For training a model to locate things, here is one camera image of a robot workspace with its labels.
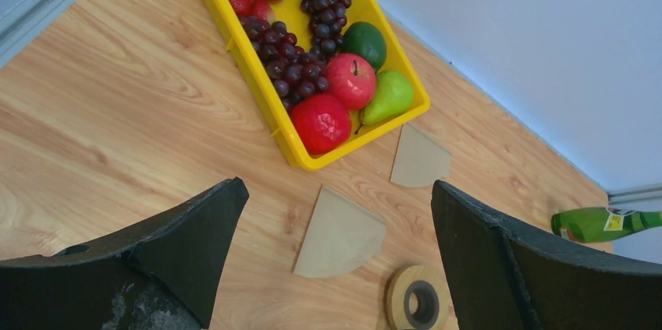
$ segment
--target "green pear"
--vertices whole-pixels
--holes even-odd
[[[396,70],[377,74],[377,91],[372,100],[361,110],[358,119],[363,126],[372,126],[400,115],[414,102],[414,88],[409,80]]]

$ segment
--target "green lime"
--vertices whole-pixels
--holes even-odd
[[[384,36],[368,22],[352,23],[344,34],[343,53],[360,55],[378,71],[386,61]]]

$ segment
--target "red apple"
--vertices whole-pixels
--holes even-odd
[[[350,110],[365,107],[377,90],[377,75],[361,56],[343,53],[326,66],[329,92]]]
[[[331,94],[302,101],[290,118],[309,154],[330,152],[351,135],[350,111]]]

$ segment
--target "wooden floor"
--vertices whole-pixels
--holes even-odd
[[[541,228],[605,193],[396,27],[432,97],[415,124],[448,181]],[[226,178],[241,217],[214,329],[384,329],[397,268],[442,271],[430,188],[389,183],[393,131],[319,172],[287,166],[201,0],[78,0],[0,69],[0,258],[50,255]],[[334,279],[291,274],[322,184],[387,221],[383,254]],[[451,316],[448,328],[456,328]]]

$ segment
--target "yellow plastic tray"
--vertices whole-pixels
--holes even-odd
[[[327,154],[311,156],[306,151],[294,125],[290,121],[271,80],[266,74],[260,59],[253,50],[251,41],[244,33],[237,15],[232,10],[228,0],[205,0],[205,4],[212,14],[216,26],[227,43],[227,50],[232,52],[241,74],[251,89],[262,114],[272,131],[272,136],[278,142],[287,161],[292,166],[300,166],[307,170],[317,170],[342,158],[344,155],[366,145],[368,142],[382,136],[398,126],[416,118],[426,112],[430,107],[430,99],[421,85],[409,59],[404,54],[393,30],[376,0],[352,0],[352,6],[347,10],[347,27],[353,22],[362,20],[370,22],[382,31],[386,39],[386,63],[381,68],[395,69],[404,74],[414,88],[414,102],[403,115],[387,120],[376,126],[365,126],[358,135],[352,135],[348,141]],[[301,0],[283,0],[272,5],[276,18],[287,24],[288,32],[297,35],[298,44],[304,49],[310,48],[310,34],[308,32],[308,15],[299,9]],[[352,112],[354,129],[358,127],[358,114]]]

